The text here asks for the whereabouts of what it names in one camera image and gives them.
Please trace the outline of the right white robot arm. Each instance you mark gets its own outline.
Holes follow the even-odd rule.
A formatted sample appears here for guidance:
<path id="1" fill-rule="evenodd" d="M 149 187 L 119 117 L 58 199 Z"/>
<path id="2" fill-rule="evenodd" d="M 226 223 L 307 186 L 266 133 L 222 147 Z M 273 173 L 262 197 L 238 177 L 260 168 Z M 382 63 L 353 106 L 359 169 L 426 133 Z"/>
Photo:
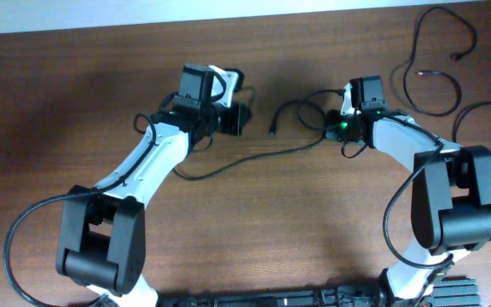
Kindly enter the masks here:
<path id="1" fill-rule="evenodd" d="M 491 151 L 463 147 L 391 110 L 379 76 L 351 79 L 336 94 L 340 110 L 327 115 L 326 136 L 389 155 L 409 177 L 391 197 L 383 236 L 395 264 L 381 273 L 373 293 L 377 306 L 417 306 L 461 259 L 491 241 Z M 391 211 L 410 188 L 413 239 L 404 253 L 391 243 Z"/>

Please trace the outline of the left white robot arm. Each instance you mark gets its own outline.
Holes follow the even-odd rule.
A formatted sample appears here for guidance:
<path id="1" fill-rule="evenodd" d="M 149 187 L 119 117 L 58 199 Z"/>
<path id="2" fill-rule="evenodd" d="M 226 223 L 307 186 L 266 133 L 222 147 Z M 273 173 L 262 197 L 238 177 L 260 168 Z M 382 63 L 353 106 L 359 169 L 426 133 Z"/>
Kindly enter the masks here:
<path id="1" fill-rule="evenodd" d="M 159 295 L 142 270 L 146 208 L 170 172 L 216 132 L 239 135 L 251 117 L 233 100 L 244 74 L 236 68 L 186 64 L 179 89 L 147 116 L 140 143 L 91 188 L 64 201 L 55 267 L 97 293 L 98 306 L 154 306 Z"/>

